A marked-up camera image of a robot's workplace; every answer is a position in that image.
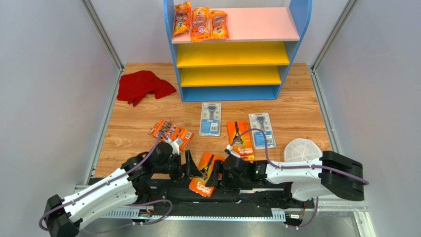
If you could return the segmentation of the orange Gillette Fusion5 box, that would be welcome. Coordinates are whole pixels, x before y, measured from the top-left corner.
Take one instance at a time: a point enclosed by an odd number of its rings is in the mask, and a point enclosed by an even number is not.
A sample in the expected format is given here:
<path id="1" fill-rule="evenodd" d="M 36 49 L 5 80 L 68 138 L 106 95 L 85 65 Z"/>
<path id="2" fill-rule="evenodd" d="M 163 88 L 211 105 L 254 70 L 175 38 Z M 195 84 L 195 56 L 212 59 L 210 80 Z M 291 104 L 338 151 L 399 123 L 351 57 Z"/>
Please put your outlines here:
<path id="1" fill-rule="evenodd" d="M 210 198 L 213 194 L 214 189 L 216 188 L 217 184 L 207 182 L 211 180 L 212 175 L 216 171 L 214 165 L 217 161 L 223 162 L 225 158 L 213 155 L 210 152 L 205 152 L 198 164 L 198 169 L 202 174 L 202 177 L 193 177 L 190 181 L 188 188 L 206 198 Z"/>
<path id="2" fill-rule="evenodd" d="M 242 133 L 248 129 L 249 125 L 246 120 L 231 121 L 227 123 L 229 143 L 233 143 L 234 140 L 237 139 L 232 145 L 232 150 L 239 154 L 242 159 L 252 161 L 255 160 L 252 135 L 250 132 L 242 135 Z"/>

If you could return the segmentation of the orange BIC razor bag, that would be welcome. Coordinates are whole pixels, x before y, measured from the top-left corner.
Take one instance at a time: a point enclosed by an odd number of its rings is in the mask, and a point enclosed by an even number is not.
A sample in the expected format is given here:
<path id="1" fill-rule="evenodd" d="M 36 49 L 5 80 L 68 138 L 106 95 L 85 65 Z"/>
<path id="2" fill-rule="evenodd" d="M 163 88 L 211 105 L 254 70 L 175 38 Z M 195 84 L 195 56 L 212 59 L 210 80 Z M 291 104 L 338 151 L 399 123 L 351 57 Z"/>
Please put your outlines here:
<path id="1" fill-rule="evenodd" d="M 177 4 L 174 9 L 173 36 L 189 32 L 191 29 L 191 2 L 188 0 L 184 3 Z"/>
<path id="2" fill-rule="evenodd" d="M 227 40 L 229 39 L 229 30 L 227 23 L 228 14 L 220 10 L 212 10 L 210 12 L 211 20 L 211 40 Z"/>
<path id="3" fill-rule="evenodd" d="M 209 7 L 198 7 L 192 11 L 190 39 L 192 42 L 202 42 L 210 39 Z"/>

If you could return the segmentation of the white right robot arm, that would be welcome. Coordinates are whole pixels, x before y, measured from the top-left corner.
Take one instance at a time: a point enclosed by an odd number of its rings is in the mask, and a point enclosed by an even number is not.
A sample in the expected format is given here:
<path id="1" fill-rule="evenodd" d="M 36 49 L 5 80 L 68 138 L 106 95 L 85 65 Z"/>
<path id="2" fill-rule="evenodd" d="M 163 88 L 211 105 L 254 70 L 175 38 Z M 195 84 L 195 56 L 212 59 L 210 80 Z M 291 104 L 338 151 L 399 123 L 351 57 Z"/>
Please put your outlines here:
<path id="1" fill-rule="evenodd" d="M 208 174 L 206 187 L 222 184 L 234 189 L 244 185 L 278 185 L 285 183 L 289 197 L 307 201 L 325 195 L 350 201 L 363 201 L 363 165 L 333 151 L 323 151 L 321 157 L 306 161 L 273 162 L 245 161 L 234 155 L 215 160 Z"/>

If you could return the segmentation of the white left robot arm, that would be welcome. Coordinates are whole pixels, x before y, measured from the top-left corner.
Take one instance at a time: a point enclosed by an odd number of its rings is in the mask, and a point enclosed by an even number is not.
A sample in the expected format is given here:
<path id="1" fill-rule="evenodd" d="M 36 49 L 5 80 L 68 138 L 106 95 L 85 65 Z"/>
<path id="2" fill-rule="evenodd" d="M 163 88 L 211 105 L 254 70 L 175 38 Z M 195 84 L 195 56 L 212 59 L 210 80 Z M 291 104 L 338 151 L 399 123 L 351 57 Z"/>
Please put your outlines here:
<path id="1" fill-rule="evenodd" d="M 203 173 L 185 152 L 186 162 L 175 143 L 157 142 L 149 152 L 129 158 L 121 167 L 97 183 L 73 195 L 54 195 L 47 200 L 39 226 L 52 237 L 75 237 L 99 217 L 122 206 L 153 206 L 149 181 L 154 174 L 168 174 L 172 180 L 202 177 Z"/>

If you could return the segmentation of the blue shelf unit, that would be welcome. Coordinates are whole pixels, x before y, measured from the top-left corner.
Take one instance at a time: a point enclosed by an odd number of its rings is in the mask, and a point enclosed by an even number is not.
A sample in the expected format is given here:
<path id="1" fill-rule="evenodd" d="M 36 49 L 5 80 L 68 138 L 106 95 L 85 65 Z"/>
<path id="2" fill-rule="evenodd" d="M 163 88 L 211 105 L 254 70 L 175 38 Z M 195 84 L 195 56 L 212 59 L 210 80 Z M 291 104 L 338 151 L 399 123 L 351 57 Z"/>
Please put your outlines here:
<path id="1" fill-rule="evenodd" d="M 287 7 L 225 8 L 229 38 L 192 42 L 174 35 L 175 4 L 164 22 L 183 102 L 275 100 L 307 31 L 313 2 Z"/>

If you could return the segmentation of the orange razor cartridge box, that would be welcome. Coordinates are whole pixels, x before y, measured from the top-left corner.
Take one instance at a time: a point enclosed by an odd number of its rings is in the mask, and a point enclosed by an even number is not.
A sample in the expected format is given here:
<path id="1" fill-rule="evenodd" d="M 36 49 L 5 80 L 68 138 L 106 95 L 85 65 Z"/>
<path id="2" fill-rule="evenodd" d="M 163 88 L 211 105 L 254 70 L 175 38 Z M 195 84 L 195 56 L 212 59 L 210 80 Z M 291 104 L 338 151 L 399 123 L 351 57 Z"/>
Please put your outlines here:
<path id="1" fill-rule="evenodd" d="M 160 132 L 164 134 L 164 138 L 161 138 L 162 141 L 175 141 L 181 151 L 187 150 L 187 147 L 194 136 L 193 132 L 190 130 L 164 119 L 159 120 L 148 131 L 148 134 L 157 138 Z"/>

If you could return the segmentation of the clear blue razor blister pack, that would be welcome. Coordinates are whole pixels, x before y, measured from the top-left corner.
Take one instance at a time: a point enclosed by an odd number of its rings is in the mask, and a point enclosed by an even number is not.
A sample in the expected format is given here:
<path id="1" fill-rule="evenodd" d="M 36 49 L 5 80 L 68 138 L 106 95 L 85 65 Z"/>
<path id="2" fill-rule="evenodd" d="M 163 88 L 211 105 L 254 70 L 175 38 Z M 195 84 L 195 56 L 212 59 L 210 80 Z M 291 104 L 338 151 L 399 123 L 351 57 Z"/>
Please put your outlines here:
<path id="1" fill-rule="evenodd" d="M 252 131 L 253 146 L 255 149 L 265 149 L 266 143 L 269 149 L 277 147 L 269 113 L 249 114 L 249 122 L 251 128 L 259 129 L 259 131 Z"/>
<path id="2" fill-rule="evenodd" d="M 200 119 L 200 136 L 220 136 L 221 103 L 203 102 Z"/>

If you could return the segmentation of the white round plastic lid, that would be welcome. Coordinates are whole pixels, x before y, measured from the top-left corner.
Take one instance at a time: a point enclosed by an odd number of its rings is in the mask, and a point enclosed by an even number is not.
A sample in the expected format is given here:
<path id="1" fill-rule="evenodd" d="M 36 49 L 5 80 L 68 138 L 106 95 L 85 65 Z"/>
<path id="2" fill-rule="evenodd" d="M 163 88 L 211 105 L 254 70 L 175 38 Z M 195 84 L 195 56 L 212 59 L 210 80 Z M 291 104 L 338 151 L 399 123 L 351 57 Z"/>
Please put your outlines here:
<path id="1" fill-rule="evenodd" d="M 304 138 L 292 140 L 284 149 L 285 162 L 313 160 L 322 155 L 322 150 L 312 140 Z"/>

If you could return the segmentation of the red cloth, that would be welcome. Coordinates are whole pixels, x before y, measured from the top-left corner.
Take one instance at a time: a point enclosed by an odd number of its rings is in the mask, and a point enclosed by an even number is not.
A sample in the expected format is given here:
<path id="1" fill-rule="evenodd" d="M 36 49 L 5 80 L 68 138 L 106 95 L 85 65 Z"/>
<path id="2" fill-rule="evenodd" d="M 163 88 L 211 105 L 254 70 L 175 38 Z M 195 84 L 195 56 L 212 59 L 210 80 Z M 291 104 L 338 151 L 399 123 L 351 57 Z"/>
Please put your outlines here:
<path id="1" fill-rule="evenodd" d="M 138 71 L 123 75 L 119 81 L 117 100 L 137 106 L 147 95 L 161 99 L 176 92 L 175 87 L 152 71 Z"/>

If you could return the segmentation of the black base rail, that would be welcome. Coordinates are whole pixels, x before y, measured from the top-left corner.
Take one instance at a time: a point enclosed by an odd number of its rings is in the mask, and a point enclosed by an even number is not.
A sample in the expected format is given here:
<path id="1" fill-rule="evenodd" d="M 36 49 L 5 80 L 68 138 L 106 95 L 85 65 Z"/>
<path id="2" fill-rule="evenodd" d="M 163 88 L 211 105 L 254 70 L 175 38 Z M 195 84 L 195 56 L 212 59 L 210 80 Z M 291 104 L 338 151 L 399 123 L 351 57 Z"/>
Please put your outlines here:
<path id="1" fill-rule="evenodd" d="M 228 183 L 226 178 L 217 187 L 202 187 L 197 184 L 201 179 L 169 179 L 127 181 L 133 188 L 131 207 L 139 208 L 136 220 L 143 215 L 153 217 L 181 218 L 270 218 L 276 209 L 315 208 L 316 200 L 295 200 L 290 193 L 291 183 L 272 184 L 258 180 L 255 183 Z"/>

